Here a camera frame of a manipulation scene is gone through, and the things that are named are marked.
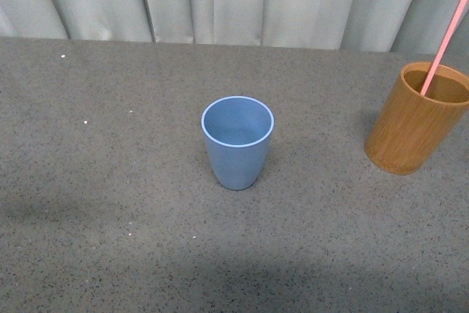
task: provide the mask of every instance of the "gray countertop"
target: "gray countertop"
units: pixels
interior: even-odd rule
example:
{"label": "gray countertop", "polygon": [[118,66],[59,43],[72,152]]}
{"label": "gray countertop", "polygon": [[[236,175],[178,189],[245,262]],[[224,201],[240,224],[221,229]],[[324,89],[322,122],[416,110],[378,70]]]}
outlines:
{"label": "gray countertop", "polygon": [[[0,312],[467,312],[469,114],[415,174],[363,150],[431,59],[1,38]],[[200,126],[227,95],[276,118],[244,191]]]}

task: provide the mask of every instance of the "bamboo cup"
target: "bamboo cup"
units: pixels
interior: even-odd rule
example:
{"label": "bamboo cup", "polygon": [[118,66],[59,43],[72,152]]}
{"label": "bamboo cup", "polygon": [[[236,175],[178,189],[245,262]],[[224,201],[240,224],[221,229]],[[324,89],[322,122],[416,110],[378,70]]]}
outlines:
{"label": "bamboo cup", "polygon": [[405,65],[365,143],[371,161],[393,174],[416,172],[469,108],[469,77],[439,65],[426,96],[430,62]]}

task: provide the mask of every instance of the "straw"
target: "straw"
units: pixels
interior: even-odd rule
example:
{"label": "straw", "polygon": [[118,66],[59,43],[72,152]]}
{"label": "straw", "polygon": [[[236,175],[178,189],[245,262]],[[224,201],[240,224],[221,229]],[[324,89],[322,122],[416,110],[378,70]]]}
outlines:
{"label": "straw", "polygon": [[459,22],[459,19],[461,18],[462,11],[466,7],[466,4],[468,3],[468,0],[459,0],[459,3],[457,5],[456,10],[454,11],[453,18],[451,19],[451,22],[449,23],[448,29],[446,30],[445,37],[443,38],[443,41],[441,42],[440,48],[438,49],[437,55],[435,57],[435,60],[432,63],[432,66],[430,66],[430,70],[428,74],[426,75],[424,86],[422,87],[422,90],[420,91],[421,95],[425,95],[426,91],[428,90],[429,85],[432,83],[433,76],[435,75],[435,72],[437,70],[438,65],[440,64],[440,60],[445,53],[446,47],[448,46],[449,40],[451,39],[454,30],[457,27],[457,24]]}

